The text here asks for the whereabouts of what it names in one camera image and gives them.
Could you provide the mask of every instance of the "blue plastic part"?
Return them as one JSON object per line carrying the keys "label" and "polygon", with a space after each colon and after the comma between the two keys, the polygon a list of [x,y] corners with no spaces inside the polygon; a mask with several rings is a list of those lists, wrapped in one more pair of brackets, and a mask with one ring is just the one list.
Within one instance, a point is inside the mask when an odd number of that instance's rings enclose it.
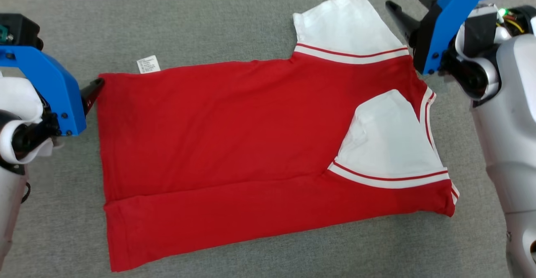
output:
{"label": "blue plastic part", "polygon": [[[7,58],[8,53],[15,58]],[[0,46],[0,67],[16,67],[23,72],[52,112],[57,113],[62,135],[71,131],[76,136],[86,129],[78,82],[54,58],[34,47]]]}
{"label": "blue plastic part", "polygon": [[437,5],[442,11],[437,17],[434,34],[430,42],[430,50],[425,63],[423,74],[437,71],[440,67],[440,57],[434,59],[434,53],[441,53],[448,48],[450,40],[456,35],[460,26],[465,22],[471,11],[481,0],[438,0]]}

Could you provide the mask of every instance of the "garment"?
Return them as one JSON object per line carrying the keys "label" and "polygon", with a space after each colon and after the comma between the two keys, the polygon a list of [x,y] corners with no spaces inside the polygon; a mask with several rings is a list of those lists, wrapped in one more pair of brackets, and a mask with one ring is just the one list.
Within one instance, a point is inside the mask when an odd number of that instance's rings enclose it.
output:
{"label": "garment", "polygon": [[102,74],[113,271],[375,216],[452,216],[435,94],[367,0],[294,14],[290,59]]}

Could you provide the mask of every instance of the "shirt tag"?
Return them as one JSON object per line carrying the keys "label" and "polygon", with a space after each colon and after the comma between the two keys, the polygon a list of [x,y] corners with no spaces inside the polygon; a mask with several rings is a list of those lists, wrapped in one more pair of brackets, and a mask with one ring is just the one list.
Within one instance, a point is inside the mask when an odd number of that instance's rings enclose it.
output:
{"label": "shirt tag", "polygon": [[139,72],[142,74],[150,72],[158,72],[160,66],[158,65],[157,57],[155,55],[145,57],[137,61]]}

